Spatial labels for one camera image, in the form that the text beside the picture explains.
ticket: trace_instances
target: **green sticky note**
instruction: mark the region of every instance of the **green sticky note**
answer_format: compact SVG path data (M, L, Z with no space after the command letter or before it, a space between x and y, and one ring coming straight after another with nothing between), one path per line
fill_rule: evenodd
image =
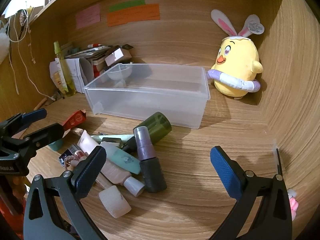
M109 7L109 12L115 12L115 11L126 9L129 7L145 5L145 4L146 4L145 0L132 0L127 2L117 3Z

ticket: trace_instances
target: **pink inner ear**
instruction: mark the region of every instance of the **pink inner ear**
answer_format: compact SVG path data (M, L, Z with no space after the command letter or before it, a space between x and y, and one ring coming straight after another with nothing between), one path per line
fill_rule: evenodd
M247 28L243 29L242 31L240 31L238 35L243 37L243 35L245 35L248 31L249 31L249 29L247 27Z
M226 33L228 33L229 35L237 36L237 34L223 20L219 18L218 22Z

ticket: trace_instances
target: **plastic bin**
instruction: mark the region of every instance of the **plastic bin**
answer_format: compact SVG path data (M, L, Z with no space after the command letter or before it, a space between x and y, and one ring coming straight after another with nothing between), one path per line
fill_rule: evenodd
M199 128L209 87L204 68L117 64L84 87L94 114L145 120L163 113L172 125Z

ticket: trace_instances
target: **metal bolt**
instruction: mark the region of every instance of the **metal bolt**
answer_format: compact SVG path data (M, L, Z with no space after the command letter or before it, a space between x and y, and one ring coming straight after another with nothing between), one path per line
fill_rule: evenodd
M253 171L246 171L245 172L246 176L248 176L249 178L252 178L254 176Z
M282 176L280 174L276 175L276 179L279 180L279 181L283 180L283 178L282 178Z
M37 174L33 179L35 180L35 181L37 181L37 180L39 180L41 178L41 175L40 174Z
M63 177L65 177L65 178L69 177L70 175L71 175L71 171L65 171L63 173Z

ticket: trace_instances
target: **plush toy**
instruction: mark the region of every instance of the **plush toy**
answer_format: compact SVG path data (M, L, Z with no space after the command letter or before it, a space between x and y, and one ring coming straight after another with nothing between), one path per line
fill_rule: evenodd
M211 12L214 22L230 36L222 40L215 64L207 77L214 79L215 87L227 96L239 99L248 92L257 92L260 83L256 74L263 71L257 48L247 38L252 33L262 34L264 27L256 15L250 15L237 34L228 17L219 10Z

